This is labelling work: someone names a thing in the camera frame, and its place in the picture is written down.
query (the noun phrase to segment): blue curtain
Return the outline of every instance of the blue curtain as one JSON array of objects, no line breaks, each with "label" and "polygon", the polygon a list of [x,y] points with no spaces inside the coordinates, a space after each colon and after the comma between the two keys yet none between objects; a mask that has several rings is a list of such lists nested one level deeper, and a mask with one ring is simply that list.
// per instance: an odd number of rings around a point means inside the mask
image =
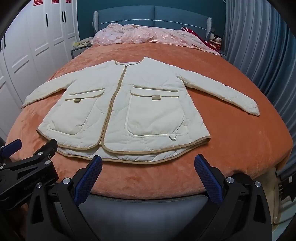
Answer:
[{"label": "blue curtain", "polygon": [[267,96],[290,131],[294,148],[279,172],[284,176],[296,166],[296,39],[267,0],[227,0],[223,48],[226,60]]}]

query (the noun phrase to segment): pocket flap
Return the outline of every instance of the pocket flap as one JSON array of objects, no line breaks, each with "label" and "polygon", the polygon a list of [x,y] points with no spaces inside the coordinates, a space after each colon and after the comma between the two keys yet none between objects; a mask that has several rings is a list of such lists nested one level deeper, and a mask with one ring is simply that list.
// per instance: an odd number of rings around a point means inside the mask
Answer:
[{"label": "pocket flap", "polygon": [[139,88],[139,87],[133,87],[131,89],[131,93],[133,95],[144,96],[144,97],[149,97],[149,96],[179,97],[178,91],[153,90],[153,89],[144,89],[144,88]]},{"label": "pocket flap", "polygon": [[95,98],[101,96],[105,91],[105,88],[87,92],[78,92],[69,94],[65,100],[72,100],[72,99],[86,99],[86,98]]}]

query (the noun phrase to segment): mattress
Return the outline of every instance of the mattress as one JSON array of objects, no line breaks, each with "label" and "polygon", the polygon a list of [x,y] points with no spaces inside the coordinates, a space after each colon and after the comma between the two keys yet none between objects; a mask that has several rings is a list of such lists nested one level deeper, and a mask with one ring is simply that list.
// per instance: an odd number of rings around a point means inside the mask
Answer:
[{"label": "mattress", "polygon": [[[191,70],[222,82],[255,100],[260,116],[250,115],[218,98],[188,88],[207,126],[211,140],[174,160],[154,165],[104,162],[92,193],[103,196],[155,199],[198,194],[204,187],[194,169],[194,157],[203,154],[225,176],[244,172],[255,178],[270,167],[282,168],[292,149],[292,138],[275,108],[238,69],[220,56],[180,46],[158,43],[92,46],[66,64],[52,78],[116,59],[140,61],[144,56]],[[25,107],[15,121],[7,143],[19,138],[23,147],[12,156],[24,159],[45,144],[36,128],[60,99],[63,91]],[[72,177],[87,160],[59,153],[52,158],[59,181]]]}]

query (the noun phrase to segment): silver screw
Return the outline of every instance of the silver screw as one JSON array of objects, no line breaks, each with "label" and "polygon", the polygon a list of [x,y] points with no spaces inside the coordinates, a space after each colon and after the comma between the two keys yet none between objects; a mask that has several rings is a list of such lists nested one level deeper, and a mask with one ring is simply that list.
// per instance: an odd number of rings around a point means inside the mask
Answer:
[{"label": "silver screw", "polygon": [[37,188],[41,188],[41,187],[42,187],[42,183],[37,183],[37,184],[36,184],[36,187],[37,187]]},{"label": "silver screw", "polygon": [[228,178],[226,178],[226,181],[227,181],[228,183],[234,183],[234,179],[233,179],[232,177],[228,177]]},{"label": "silver screw", "polygon": [[256,186],[256,187],[261,187],[261,183],[258,182],[258,181],[256,181],[256,182],[255,182],[255,186]]},{"label": "silver screw", "polygon": [[65,178],[65,179],[63,180],[63,183],[64,183],[64,184],[69,184],[69,183],[70,183],[70,181],[71,181],[71,179],[70,179],[70,178]]}]

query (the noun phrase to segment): wall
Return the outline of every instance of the wall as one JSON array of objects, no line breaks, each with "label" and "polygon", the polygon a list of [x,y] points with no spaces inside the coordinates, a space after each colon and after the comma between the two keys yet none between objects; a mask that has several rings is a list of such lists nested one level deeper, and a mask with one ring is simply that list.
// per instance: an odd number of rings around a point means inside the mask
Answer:
[{"label": "wall", "polygon": [[77,0],[77,18],[80,40],[94,36],[94,29],[92,26],[94,11],[133,5],[173,7],[196,12],[212,18],[215,34],[220,36],[223,36],[224,34],[226,4],[223,0]]}]

